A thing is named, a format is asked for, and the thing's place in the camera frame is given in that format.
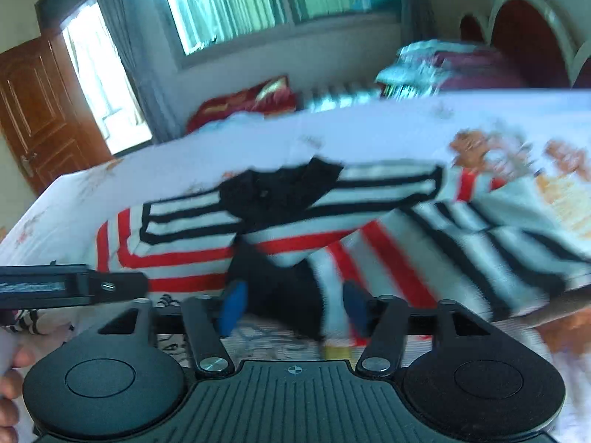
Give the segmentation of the person's left hand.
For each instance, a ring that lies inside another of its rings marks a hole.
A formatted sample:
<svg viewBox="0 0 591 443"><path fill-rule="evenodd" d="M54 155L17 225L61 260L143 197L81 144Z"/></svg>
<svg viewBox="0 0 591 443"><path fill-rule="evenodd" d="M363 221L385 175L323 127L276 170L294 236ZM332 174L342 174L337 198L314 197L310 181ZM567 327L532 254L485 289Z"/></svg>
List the person's left hand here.
<svg viewBox="0 0 591 443"><path fill-rule="evenodd" d="M16 347L8 369L1 375L1 442L18 441L16 425L20 421L20 413L16 400L22 395L23 377L20 368L34 363L34 354L22 345Z"/></svg>

